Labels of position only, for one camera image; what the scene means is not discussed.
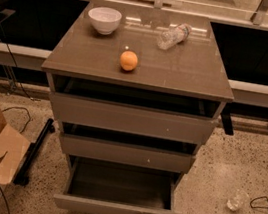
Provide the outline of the grey bottom drawer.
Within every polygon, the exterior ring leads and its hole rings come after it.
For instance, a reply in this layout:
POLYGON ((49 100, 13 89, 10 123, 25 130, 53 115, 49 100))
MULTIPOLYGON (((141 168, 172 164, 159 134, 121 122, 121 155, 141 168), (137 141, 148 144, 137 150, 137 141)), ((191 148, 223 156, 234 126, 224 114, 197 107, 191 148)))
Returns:
POLYGON ((90 214, 180 214, 174 209, 179 178, 171 171, 77 157, 54 202, 90 214))

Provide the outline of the grey drawer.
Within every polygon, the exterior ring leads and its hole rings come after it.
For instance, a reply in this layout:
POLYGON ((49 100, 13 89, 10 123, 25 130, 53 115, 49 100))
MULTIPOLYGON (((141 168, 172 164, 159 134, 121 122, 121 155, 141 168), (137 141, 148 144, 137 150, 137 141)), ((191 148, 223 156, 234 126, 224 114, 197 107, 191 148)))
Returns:
POLYGON ((185 153, 96 140, 61 133, 59 136, 65 154, 132 166, 158 169, 170 172, 188 173, 196 160, 185 153))
POLYGON ((217 123, 216 120, 131 108, 62 93, 51 93, 49 98, 59 121, 198 145, 208 141, 217 123))
POLYGON ((77 157, 54 202, 90 214, 180 214, 174 209, 179 178, 171 171, 77 157))

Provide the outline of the grey middle drawer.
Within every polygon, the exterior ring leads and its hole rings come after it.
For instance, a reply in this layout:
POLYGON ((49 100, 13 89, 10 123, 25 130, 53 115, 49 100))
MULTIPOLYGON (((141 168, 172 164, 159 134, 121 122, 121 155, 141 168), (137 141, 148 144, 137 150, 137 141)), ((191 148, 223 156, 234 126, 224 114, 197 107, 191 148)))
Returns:
POLYGON ((96 140, 61 133, 59 136, 65 154, 132 166, 158 169, 170 172, 188 173, 196 160, 185 153, 96 140))

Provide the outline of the grey drawer cabinet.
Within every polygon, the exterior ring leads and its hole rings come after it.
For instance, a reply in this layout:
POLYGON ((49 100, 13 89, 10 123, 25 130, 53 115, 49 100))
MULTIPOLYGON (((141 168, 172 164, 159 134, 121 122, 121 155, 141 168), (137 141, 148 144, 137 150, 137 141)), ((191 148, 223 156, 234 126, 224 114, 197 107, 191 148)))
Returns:
MULTIPOLYGON (((96 32, 87 13, 69 28, 42 65, 50 94, 74 95, 218 123, 233 94, 209 20, 126 3, 116 4, 115 9, 121 12, 122 20, 112 34, 96 32), (180 24, 192 27, 188 38, 161 50, 158 36, 180 24), (120 65, 121 54, 128 50, 138 57, 138 66, 132 71, 125 71, 120 65)), ((56 120, 60 134, 77 137, 195 157, 203 145, 56 120)))

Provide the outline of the grey top drawer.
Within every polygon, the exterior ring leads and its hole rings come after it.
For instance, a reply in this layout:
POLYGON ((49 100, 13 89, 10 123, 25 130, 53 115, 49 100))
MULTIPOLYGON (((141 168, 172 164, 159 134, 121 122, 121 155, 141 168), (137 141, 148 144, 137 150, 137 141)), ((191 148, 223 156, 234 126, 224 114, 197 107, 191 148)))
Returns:
POLYGON ((217 123, 216 120, 131 108, 62 93, 51 93, 49 98, 59 121, 198 145, 208 141, 217 123))

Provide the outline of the clear plastic cup on floor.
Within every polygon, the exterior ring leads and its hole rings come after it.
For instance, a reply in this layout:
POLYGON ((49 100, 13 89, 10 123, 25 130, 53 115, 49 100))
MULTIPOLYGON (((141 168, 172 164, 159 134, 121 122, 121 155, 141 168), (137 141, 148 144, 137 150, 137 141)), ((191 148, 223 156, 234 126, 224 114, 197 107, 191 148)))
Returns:
POLYGON ((226 205, 231 212, 236 212, 239 211, 248 200, 249 195, 246 191, 238 189, 232 196, 230 196, 226 205))

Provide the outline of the black tripod bar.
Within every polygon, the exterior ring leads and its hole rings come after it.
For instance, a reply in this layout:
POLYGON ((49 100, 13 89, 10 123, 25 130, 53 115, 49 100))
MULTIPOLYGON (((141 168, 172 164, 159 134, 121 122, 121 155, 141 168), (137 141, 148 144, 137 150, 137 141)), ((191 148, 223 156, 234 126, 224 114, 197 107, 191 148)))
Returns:
POLYGON ((20 170, 16 174, 16 177, 14 178, 14 184, 25 186, 29 183, 28 173, 30 172, 30 168, 33 164, 33 161, 36 160, 36 155, 39 152, 39 148, 44 142, 46 135, 55 132, 55 127, 53 126, 53 123, 53 119, 49 118, 48 121, 45 123, 44 127, 42 128, 41 133, 38 135, 37 140, 34 143, 31 143, 30 147, 28 147, 26 159, 24 160, 23 165, 20 167, 20 170))

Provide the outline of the orange fruit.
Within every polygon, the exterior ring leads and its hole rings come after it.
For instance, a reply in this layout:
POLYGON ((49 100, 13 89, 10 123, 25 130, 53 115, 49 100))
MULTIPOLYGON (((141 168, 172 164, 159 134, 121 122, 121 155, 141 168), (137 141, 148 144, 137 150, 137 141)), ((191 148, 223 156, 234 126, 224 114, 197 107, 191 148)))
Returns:
POLYGON ((121 68, 125 71, 132 71, 138 66, 138 57, 132 51, 124 51, 119 59, 121 68))

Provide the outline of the clear plastic water bottle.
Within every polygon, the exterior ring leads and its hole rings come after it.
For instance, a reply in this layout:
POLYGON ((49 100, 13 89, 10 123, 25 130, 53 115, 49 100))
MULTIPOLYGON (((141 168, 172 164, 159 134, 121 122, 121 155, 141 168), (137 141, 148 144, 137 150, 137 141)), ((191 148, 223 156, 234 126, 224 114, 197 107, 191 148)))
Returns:
POLYGON ((189 24, 180 24, 161 33, 157 38, 157 46, 161 50, 168 50, 185 41, 190 32, 192 32, 192 27, 189 24))

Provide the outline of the white ceramic bowl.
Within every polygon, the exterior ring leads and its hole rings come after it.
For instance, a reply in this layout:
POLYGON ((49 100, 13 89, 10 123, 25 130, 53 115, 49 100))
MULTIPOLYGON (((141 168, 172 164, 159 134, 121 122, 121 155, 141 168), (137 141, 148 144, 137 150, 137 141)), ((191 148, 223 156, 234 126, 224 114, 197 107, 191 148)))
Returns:
POLYGON ((120 25, 122 15, 118 10, 107 7, 92 8, 88 11, 91 25, 99 34, 108 35, 120 25))

